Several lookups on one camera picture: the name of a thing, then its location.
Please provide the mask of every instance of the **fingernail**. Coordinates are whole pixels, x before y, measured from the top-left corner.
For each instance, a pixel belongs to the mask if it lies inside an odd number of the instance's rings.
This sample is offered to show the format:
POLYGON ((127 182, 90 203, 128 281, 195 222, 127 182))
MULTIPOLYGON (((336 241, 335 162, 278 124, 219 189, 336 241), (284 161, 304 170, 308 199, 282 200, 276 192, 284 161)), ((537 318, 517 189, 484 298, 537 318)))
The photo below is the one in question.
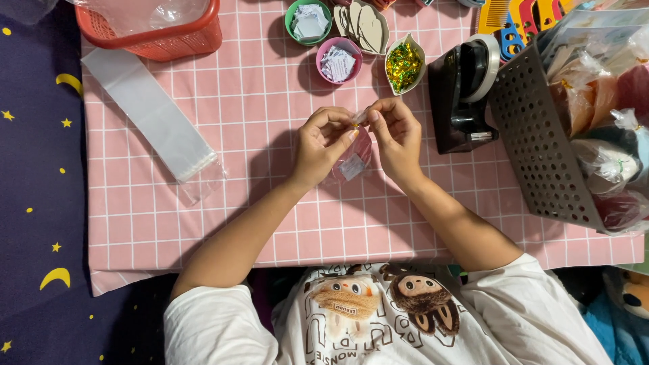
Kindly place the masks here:
POLYGON ((356 137, 358 137, 358 133, 359 131, 357 129, 354 129, 354 131, 349 134, 349 140, 353 142, 356 137))
POLYGON ((370 110, 369 111, 369 120, 370 121, 377 121, 378 120, 378 112, 376 110, 370 110))

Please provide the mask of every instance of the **pink bowl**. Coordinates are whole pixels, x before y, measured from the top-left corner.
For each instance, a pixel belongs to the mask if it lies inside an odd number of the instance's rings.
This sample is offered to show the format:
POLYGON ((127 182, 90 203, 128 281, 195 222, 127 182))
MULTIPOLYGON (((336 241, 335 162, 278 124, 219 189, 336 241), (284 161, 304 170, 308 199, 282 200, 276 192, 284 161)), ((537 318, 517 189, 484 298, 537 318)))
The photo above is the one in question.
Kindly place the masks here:
POLYGON ((361 49, 358 48, 358 46, 354 42, 350 41, 347 38, 343 38, 343 37, 335 37, 335 38, 331 38, 331 39, 327 40, 325 43, 323 43, 320 46, 320 48, 318 48, 318 54, 315 56, 315 65, 318 68, 318 72, 320 73, 320 76, 322 76, 323 79, 331 82, 332 84, 336 84, 336 85, 342 85, 342 84, 344 84, 346 82, 349 82, 349 81, 353 80, 358 75, 358 73, 361 71, 361 65, 362 64, 363 64, 363 55, 361 54, 361 49), (352 57, 354 57, 354 59, 356 59, 356 62, 354 62, 354 69, 352 70, 352 73, 349 75, 349 77, 345 81, 341 81, 341 82, 331 81, 327 76, 324 75, 324 73, 322 71, 323 56, 333 46, 336 46, 338 48, 346 50, 347 52, 352 54, 352 57))

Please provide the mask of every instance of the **yellow crescent moon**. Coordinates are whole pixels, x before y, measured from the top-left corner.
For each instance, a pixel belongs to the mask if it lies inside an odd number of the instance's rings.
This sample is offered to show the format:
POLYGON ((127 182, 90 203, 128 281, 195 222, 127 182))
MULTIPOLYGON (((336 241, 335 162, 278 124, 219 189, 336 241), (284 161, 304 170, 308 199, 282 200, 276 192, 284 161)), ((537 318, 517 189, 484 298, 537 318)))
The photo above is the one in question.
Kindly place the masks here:
POLYGON ((56 76, 56 84, 58 85, 61 82, 72 86, 79 93, 79 96, 83 97, 83 85, 78 78, 70 75, 69 73, 60 73, 58 76, 56 76))
POLYGON ((68 270, 65 268, 57 268, 45 275, 43 281, 41 282, 40 290, 43 290, 43 288, 45 288, 45 285, 49 284, 50 281, 55 279, 63 280, 67 287, 70 287, 70 272, 68 272, 68 270))

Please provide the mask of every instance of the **green bowl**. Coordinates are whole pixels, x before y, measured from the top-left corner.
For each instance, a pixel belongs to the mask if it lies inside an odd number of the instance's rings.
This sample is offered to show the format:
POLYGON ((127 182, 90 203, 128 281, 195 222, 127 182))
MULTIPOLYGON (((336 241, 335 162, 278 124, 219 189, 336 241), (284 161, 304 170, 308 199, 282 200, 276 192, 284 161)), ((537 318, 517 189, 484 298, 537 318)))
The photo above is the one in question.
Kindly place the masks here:
POLYGON ((329 8, 326 7, 325 4, 323 4, 321 1, 318 0, 296 0, 291 6, 288 7, 288 10, 286 11, 286 15, 284 16, 284 24, 286 25, 286 31, 288 31, 288 34, 293 37, 293 39, 300 44, 304 45, 314 45, 318 44, 319 42, 322 42, 323 39, 327 37, 329 34, 329 31, 331 31, 331 12, 329 11, 329 8), (318 4, 320 7, 323 9, 323 13, 325 18, 329 21, 329 24, 327 25, 326 29, 324 30, 323 36, 320 37, 320 39, 317 40, 312 40, 310 42, 304 42, 301 40, 298 40, 295 35, 293 35, 293 31, 291 30, 291 23, 293 23, 293 15, 295 14, 295 11, 297 10, 297 7, 299 5, 311 5, 311 4, 318 4))

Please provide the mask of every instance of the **person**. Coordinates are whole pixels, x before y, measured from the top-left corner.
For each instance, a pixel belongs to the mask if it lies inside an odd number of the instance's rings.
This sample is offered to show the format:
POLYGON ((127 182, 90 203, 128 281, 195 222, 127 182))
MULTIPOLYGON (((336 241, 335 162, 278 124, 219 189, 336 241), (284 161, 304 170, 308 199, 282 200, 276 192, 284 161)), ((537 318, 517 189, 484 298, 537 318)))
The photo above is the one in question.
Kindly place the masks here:
POLYGON ((381 166, 469 272, 468 283, 460 286, 446 266, 314 268, 291 290, 271 335, 241 282, 286 214, 358 135, 352 116, 318 109, 298 130, 292 175, 191 257, 164 314, 168 364, 611 363, 536 259, 424 175, 421 125, 398 98, 367 109, 381 166))

